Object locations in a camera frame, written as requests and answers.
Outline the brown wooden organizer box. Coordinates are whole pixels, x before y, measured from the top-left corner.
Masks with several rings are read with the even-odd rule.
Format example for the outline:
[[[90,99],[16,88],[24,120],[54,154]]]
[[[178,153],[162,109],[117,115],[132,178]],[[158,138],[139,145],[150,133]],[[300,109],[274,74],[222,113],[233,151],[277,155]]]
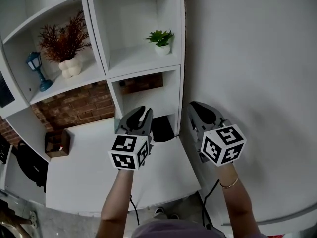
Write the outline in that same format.
[[[51,157],[68,156],[71,137],[66,130],[48,132],[45,135],[45,153]]]

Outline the person's mauve shirt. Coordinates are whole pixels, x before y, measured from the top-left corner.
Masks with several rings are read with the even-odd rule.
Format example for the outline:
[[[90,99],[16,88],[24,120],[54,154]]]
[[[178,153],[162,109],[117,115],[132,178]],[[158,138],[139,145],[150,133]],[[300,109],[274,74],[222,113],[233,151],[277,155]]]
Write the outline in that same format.
[[[217,229],[184,220],[166,219],[147,222],[139,226],[131,238],[227,238]]]

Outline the person's left shoe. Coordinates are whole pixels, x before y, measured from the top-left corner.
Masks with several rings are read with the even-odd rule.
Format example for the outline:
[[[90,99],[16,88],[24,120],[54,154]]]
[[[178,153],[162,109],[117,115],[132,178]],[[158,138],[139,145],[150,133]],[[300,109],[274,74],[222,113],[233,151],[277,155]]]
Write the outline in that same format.
[[[155,212],[154,212],[153,218],[155,218],[155,219],[166,219],[167,215],[165,213],[164,208],[163,207],[158,207],[155,210]]]

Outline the person's left forearm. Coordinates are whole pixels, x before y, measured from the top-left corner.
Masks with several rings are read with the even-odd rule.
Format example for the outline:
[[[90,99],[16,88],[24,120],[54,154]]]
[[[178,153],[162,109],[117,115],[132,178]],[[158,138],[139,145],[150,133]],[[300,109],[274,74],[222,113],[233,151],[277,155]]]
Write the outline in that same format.
[[[119,170],[104,202],[96,238],[123,238],[129,209],[133,170]]]

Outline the black perforated holder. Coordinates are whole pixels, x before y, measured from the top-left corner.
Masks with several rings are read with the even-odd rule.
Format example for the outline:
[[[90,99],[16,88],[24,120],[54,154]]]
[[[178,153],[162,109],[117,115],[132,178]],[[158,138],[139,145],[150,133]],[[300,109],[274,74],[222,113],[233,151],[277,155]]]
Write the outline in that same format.
[[[6,164],[11,144],[0,134],[0,162]]]

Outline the white desk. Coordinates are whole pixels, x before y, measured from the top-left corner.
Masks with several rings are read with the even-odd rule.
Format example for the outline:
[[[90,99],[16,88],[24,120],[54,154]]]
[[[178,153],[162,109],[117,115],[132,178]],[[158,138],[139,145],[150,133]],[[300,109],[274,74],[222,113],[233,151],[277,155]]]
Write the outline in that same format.
[[[117,175],[108,154],[114,119],[71,127],[68,132],[69,155],[49,162],[45,205],[72,214],[99,215]],[[180,139],[156,142],[145,165],[134,173],[129,208],[169,203],[200,188]]]

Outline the red-brown plant in white vase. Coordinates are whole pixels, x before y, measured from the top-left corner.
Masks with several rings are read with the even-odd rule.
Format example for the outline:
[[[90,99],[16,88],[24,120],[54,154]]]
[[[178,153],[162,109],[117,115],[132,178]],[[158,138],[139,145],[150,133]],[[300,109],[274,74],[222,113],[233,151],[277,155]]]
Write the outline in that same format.
[[[65,26],[45,25],[39,33],[39,48],[49,62],[56,62],[65,79],[81,73],[82,62],[78,53],[91,48],[89,33],[80,10]]]

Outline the small green plant white pot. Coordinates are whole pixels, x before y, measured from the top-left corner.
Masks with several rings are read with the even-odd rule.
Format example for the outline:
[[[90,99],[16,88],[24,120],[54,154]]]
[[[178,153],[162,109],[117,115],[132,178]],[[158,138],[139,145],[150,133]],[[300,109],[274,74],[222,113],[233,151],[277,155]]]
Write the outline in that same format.
[[[145,38],[150,43],[155,43],[155,51],[159,56],[165,56],[170,53],[171,46],[169,41],[174,37],[171,30],[156,30],[151,32],[149,37]]]

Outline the white side table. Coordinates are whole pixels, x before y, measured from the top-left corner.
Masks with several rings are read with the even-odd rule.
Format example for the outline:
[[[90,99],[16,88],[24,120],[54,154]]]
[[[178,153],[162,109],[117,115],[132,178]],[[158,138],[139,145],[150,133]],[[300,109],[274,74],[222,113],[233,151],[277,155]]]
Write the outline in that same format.
[[[0,161],[0,190],[26,201],[45,206],[43,187],[38,187],[21,170],[10,145],[6,163]]]

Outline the blue lantern lamp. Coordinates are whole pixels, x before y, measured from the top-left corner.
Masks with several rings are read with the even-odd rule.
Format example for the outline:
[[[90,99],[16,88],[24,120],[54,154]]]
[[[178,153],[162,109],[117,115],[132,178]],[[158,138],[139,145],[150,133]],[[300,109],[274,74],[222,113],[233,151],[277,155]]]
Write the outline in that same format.
[[[31,52],[27,59],[26,59],[26,64],[29,66],[29,68],[33,71],[36,72],[39,76],[40,79],[40,91],[44,92],[48,90],[53,82],[50,79],[45,79],[41,72],[41,67],[42,67],[42,60],[41,60],[41,53],[40,52]]]

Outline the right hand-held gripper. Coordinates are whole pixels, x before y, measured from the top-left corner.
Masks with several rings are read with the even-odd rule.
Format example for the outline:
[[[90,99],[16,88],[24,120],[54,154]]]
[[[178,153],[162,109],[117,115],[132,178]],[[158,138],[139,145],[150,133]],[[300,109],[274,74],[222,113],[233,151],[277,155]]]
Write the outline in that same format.
[[[192,129],[214,128],[203,133],[199,141],[199,153],[220,167],[239,159],[247,139],[238,125],[223,127],[224,118],[215,108],[201,102],[192,101],[188,105],[188,116]]]

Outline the person's right forearm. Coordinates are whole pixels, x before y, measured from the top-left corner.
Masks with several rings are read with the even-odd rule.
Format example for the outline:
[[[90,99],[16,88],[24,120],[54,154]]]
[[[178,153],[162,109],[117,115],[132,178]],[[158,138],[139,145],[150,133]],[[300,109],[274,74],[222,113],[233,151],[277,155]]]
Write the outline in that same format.
[[[215,168],[225,199],[235,238],[256,237],[261,234],[256,223],[250,197],[232,163]]]

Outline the black backpack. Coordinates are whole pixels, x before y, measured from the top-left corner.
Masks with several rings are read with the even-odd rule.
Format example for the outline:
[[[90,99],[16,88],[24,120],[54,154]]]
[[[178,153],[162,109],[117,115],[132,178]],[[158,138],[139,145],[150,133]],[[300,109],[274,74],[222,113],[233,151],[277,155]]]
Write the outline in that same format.
[[[16,158],[24,174],[46,192],[48,162],[23,140],[18,142]]]

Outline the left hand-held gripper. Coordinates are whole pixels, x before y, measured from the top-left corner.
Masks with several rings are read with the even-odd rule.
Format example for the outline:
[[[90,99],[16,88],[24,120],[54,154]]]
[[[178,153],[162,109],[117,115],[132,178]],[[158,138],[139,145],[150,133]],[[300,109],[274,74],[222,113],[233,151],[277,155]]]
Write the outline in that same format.
[[[139,106],[127,113],[111,138],[108,154],[112,165],[117,169],[139,170],[151,155],[153,110],[149,108],[140,121],[145,109],[145,106]]]

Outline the white shelf unit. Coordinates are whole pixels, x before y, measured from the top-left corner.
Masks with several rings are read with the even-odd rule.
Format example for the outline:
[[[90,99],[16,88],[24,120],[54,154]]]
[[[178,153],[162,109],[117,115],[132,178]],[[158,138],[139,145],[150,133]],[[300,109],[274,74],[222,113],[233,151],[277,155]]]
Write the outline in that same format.
[[[56,62],[42,59],[41,71],[52,86],[41,92],[40,79],[26,64],[39,52],[42,27],[64,26],[83,10],[92,44],[78,53],[79,75],[65,79]],[[165,56],[145,38],[156,30],[171,30],[171,50]],[[46,161],[46,122],[31,107],[72,89],[106,81],[123,117],[138,106],[168,116],[180,130],[185,56],[184,0],[0,0],[0,117]]]

